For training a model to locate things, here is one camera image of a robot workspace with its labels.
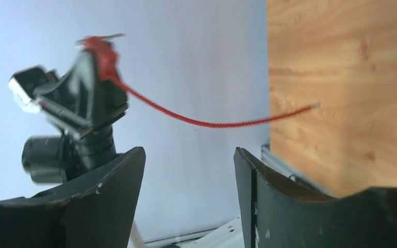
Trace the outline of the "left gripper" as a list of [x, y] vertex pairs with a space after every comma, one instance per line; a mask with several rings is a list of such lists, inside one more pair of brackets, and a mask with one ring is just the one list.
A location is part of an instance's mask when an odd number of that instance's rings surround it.
[[71, 69], [56, 83], [35, 89], [37, 103], [47, 121], [74, 139], [81, 140], [125, 116], [128, 109], [127, 92], [111, 80], [98, 83], [97, 95], [106, 112], [100, 121], [93, 122], [93, 91], [98, 73], [94, 55], [87, 50], [79, 52]]

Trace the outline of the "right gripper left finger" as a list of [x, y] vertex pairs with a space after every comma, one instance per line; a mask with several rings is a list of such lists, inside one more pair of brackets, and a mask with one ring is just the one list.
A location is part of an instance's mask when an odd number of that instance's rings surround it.
[[143, 147], [33, 197], [0, 200], [0, 247], [127, 247]]

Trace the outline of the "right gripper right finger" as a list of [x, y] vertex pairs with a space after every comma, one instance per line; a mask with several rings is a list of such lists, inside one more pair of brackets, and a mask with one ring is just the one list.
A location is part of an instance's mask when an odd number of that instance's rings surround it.
[[397, 247], [397, 188], [335, 198], [244, 148], [236, 148], [234, 164], [245, 247]]

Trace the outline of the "red cable lock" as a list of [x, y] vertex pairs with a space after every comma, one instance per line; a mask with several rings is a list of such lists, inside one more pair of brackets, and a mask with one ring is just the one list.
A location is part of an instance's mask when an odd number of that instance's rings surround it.
[[117, 38], [117, 37], [122, 37], [125, 34], [119, 33], [119, 34], [113, 34], [113, 35], [108, 35], [108, 36], [88, 36], [83, 39], [80, 39], [76, 41], [76, 45], [82, 47], [83, 49], [92, 52], [95, 55], [95, 59], [97, 61], [97, 72], [100, 77], [100, 80], [105, 81], [111, 81], [113, 82], [116, 86], [118, 86], [120, 89], [126, 91], [127, 93], [130, 93], [137, 99], [141, 100], [145, 104], [149, 105], [150, 107], [183, 122], [195, 125], [195, 126], [200, 126], [200, 127], [206, 127], [206, 128], [213, 128], [213, 129], [228, 129], [228, 128], [241, 128], [241, 127], [247, 127], [247, 126], [254, 126], [254, 125], [260, 125], [264, 123], [268, 123], [271, 121], [275, 120], [281, 120], [285, 118], [290, 118], [298, 114], [306, 113], [309, 112], [313, 109], [317, 109], [320, 107], [320, 103], [314, 103], [311, 105], [304, 106], [302, 108], [296, 109], [290, 113], [284, 113], [280, 114], [277, 116], [271, 116], [271, 117], [266, 117], [266, 118], [261, 118], [261, 119], [256, 119], [256, 120], [248, 120], [248, 121], [241, 121], [241, 122], [227, 122], [227, 123], [213, 123], [213, 122], [205, 122], [205, 121], [199, 121], [195, 119], [188, 118], [183, 115], [179, 115], [177, 113], [174, 113], [158, 104], [155, 102], [149, 100], [147, 97], [144, 95], [140, 94], [133, 88], [131, 88], [129, 85], [124, 83], [120, 78], [116, 70], [117, 66], [117, 60], [118, 60], [118, 54], [114, 51], [112, 44], [110, 43], [111, 39]]

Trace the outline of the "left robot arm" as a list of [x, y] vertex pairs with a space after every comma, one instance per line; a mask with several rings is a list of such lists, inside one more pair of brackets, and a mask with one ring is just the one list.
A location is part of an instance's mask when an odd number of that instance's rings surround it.
[[64, 183], [117, 157], [114, 122], [128, 108], [127, 92], [102, 80], [89, 50], [78, 55], [62, 77], [55, 71], [32, 69], [38, 80], [32, 91], [47, 121], [59, 136], [32, 136], [24, 144], [21, 162], [36, 183]]

